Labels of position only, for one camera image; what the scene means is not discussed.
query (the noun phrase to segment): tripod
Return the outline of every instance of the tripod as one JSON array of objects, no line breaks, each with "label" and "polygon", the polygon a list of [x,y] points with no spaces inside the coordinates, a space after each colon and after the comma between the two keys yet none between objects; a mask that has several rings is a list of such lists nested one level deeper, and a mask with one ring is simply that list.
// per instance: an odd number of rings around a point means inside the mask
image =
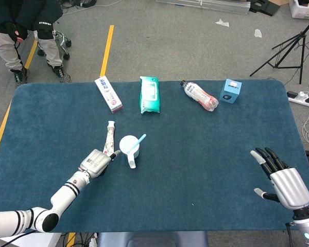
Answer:
[{"label": "tripod", "polygon": [[[300,69],[300,81],[299,84],[301,84],[302,81],[302,71],[303,71],[303,58],[304,58],[304,48],[305,48],[305,37],[306,37],[306,32],[309,30],[309,25],[299,34],[293,36],[292,38],[284,41],[283,43],[276,45],[275,47],[273,47],[272,49],[277,48],[278,46],[280,46],[279,51],[273,55],[268,61],[266,61],[264,64],[262,64],[256,71],[254,71],[252,74],[250,74],[250,76],[254,75],[256,72],[258,72],[264,65],[269,64],[272,68],[299,68]],[[290,51],[294,48],[294,46],[296,46],[297,44],[299,44],[299,41],[302,39],[302,53],[301,53],[301,64],[300,66],[288,66],[288,67],[281,67],[279,66],[281,64],[281,62],[286,58],[286,56],[290,53]],[[287,47],[290,48],[287,50],[287,52],[283,55],[283,57],[280,59],[280,54],[283,52],[283,50],[285,50]],[[270,61],[273,58],[276,58],[276,62],[274,65],[272,65],[270,63]]]}]

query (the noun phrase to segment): grey pants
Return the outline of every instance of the grey pants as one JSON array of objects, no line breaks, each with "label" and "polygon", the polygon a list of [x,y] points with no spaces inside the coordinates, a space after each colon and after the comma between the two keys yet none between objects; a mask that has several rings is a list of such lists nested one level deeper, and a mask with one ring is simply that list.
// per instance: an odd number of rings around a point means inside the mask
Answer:
[{"label": "grey pants", "polygon": [[[63,62],[60,59],[59,50],[55,40],[39,39],[36,32],[35,37],[46,53],[48,64],[52,67],[62,65]],[[0,57],[5,60],[6,67],[9,68],[9,70],[21,70],[23,67],[22,61],[15,49],[15,42],[5,33],[0,33]]]}]

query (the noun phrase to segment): toothpaste box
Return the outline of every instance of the toothpaste box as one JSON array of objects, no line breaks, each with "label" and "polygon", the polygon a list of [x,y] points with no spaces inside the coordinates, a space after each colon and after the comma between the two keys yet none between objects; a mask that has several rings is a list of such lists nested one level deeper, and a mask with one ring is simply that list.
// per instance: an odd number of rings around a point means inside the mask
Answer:
[{"label": "toothpaste box", "polygon": [[122,102],[118,98],[106,76],[98,78],[95,80],[95,83],[112,113],[115,113],[116,111],[123,108]]},{"label": "toothpaste box", "polygon": [[227,79],[221,94],[220,94],[220,100],[225,101],[228,103],[235,102],[236,98],[238,97],[240,91],[241,91],[242,83],[238,81],[233,81],[230,79]]}]

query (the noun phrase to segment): table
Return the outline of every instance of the table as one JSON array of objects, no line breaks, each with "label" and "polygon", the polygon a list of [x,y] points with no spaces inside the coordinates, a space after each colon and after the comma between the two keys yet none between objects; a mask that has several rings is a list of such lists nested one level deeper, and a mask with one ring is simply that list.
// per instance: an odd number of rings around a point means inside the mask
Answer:
[{"label": "table", "polygon": [[[187,97],[179,81],[160,82],[161,113],[140,114],[137,82],[113,83],[124,109],[112,114],[95,83],[27,84],[15,92],[0,145],[0,211],[51,208],[51,196],[94,149],[108,120],[115,147],[147,137],[136,169],[118,156],[63,214],[55,232],[282,230],[293,212],[253,189],[273,188],[249,154],[270,147],[298,169],[309,164],[284,86],[240,80],[234,104],[214,112]],[[197,81],[219,96],[223,81]]]}]

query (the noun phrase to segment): cup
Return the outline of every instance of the cup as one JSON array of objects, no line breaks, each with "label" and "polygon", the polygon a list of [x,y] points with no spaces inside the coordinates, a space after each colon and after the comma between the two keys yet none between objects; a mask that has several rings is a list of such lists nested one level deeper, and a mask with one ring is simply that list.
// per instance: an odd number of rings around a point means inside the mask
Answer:
[{"label": "cup", "polygon": [[135,136],[126,135],[121,139],[119,143],[119,149],[122,153],[125,154],[125,156],[127,156],[128,164],[132,169],[136,168],[135,158],[139,155],[140,144],[138,144],[132,150],[130,149],[135,145],[137,141],[138,139]]}]

